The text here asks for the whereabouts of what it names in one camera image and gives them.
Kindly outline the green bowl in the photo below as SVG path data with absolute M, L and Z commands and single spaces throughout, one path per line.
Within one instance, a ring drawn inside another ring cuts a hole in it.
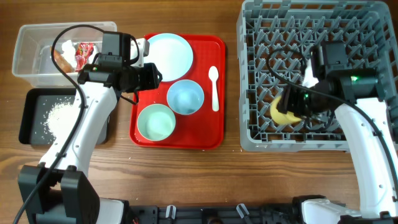
M 173 133 L 176 118 L 174 112 L 168 106 L 153 104 L 140 112 L 136 126 L 145 139 L 162 141 Z

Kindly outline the white rice pile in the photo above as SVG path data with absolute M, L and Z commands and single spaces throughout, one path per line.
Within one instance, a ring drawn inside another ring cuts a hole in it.
M 54 139 L 68 136 L 74 126 L 79 109 L 70 102 L 56 103 L 48 113 L 45 125 Z

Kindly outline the yellow cup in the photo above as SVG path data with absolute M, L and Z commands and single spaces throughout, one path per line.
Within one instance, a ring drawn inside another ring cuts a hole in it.
M 281 100 L 281 96 L 278 96 L 271 103 L 270 114 L 271 114 L 271 118 L 273 119 L 273 121 L 275 121 L 277 124 L 280 124 L 280 125 L 287 125 L 287 124 L 300 122 L 302 120 L 302 118 L 296 117 L 293 114 L 293 112 L 288 111 L 286 113 L 281 113 L 278 111 L 277 105 L 280 100 Z

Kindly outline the light blue plate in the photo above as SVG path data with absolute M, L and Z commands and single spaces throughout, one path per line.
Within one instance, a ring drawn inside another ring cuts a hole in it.
M 171 33 L 154 35 L 148 39 L 149 54 L 144 63 L 154 63 L 163 82 L 182 78 L 193 64 L 193 49 L 181 36 Z

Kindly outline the orange carrot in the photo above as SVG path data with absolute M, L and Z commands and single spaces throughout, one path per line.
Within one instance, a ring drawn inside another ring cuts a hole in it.
M 57 50 L 54 50 L 53 52 L 54 52 L 55 61 L 63 72 L 65 73 L 74 72 L 73 67 L 64 59 L 64 57 Z

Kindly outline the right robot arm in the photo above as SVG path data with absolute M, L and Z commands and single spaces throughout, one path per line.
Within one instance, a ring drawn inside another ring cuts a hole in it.
M 287 82 L 271 104 L 277 124 L 297 123 L 331 111 L 343 130 L 356 172 L 360 209 L 325 198 L 296 200 L 302 223 L 397 223 L 397 153 L 377 71 L 354 69 L 343 42 L 323 42 L 303 59 L 301 84 Z

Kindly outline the white plastic spoon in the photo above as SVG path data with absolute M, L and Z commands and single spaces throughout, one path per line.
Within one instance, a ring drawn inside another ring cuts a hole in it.
M 211 80 L 211 86 L 212 86 L 212 110 L 213 111 L 219 111 L 220 109 L 220 104 L 218 100 L 218 90 L 217 90 L 217 80 L 219 78 L 219 73 L 218 69 L 215 66 L 210 67 L 209 72 L 208 72 L 209 79 Z

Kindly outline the light blue rice bowl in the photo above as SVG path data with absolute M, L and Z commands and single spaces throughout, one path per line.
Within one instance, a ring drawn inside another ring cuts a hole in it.
M 167 103 L 176 113 L 191 115 L 204 104 L 202 87 L 193 80 L 180 80 L 172 84 L 167 92 Z

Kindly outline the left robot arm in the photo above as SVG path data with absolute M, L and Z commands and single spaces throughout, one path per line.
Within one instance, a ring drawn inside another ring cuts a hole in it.
M 18 177 L 23 199 L 18 214 L 30 223 L 132 223 L 126 200 L 101 198 L 88 180 L 92 153 L 103 124 L 126 93 L 158 88 L 162 75 L 153 63 L 146 39 L 121 32 L 103 34 L 102 51 L 72 80 L 73 109 L 78 114 L 36 166 L 24 166 Z

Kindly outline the red snack wrapper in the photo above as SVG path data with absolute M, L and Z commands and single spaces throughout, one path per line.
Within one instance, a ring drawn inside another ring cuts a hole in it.
M 82 42 L 75 52 L 76 71 L 79 72 L 86 64 L 94 51 L 94 43 Z

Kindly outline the white tissue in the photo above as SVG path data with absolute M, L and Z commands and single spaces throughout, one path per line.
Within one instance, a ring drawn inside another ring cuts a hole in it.
M 68 40 L 62 44 L 63 53 L 61 55 L 75 69 L 75 71 L 76 71 L 75 52 L 80 43 L 73 43 L 72 41 Z M 98 48 L 94 44 L 94 51 L 93 51 L 92 55 L 89 57 L 87 63 L 92 63 L 94 61 L 94 57 L 97 53 L 98 53 Z

